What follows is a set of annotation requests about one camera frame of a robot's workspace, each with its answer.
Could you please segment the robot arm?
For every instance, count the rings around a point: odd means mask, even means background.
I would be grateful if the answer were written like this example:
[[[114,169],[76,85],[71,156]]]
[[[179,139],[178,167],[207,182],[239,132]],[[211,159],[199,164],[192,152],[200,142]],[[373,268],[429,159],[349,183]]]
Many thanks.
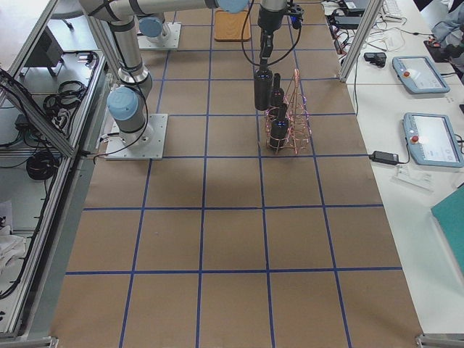
[[[81,1],[88,17],[106,22],[115,45],[121,86],[109,93],[107,107],[126,146],[139,145],[151,135],[146,98],[152,89],[152,77],[144,65],[138,44],[135,19],[145,36],[160,36],[165,12],[217,9],[236,14],[247,1]]]
[[[156,15],[138,17],[139,36],[143,36],[152,44],[162,46],[170,38],[171,30],[164,17]]]

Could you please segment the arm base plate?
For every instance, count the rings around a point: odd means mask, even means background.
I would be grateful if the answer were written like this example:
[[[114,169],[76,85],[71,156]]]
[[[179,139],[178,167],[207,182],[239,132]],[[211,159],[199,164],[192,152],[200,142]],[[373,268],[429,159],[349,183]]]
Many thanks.
[[[145,36],[141,31],[137,32],[138,46],[140,50],[175,51],[179,46],[180,34],[180,22],[165,22],[162,32],[157,37]]]
[[[105,156],[109,160],[161,160],[165,147],[168,114],[149,114],[148,125],[137,133],[120,132],[114,121]]]

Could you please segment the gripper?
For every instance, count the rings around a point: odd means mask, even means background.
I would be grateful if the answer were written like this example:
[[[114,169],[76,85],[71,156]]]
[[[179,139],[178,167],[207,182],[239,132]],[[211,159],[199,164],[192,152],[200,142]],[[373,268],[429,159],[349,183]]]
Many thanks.
[[[273,38],[281,27],[284,16],[284,0],[262,0],[258,14],[260,34],[260,61],[267,62],[273,51]]]

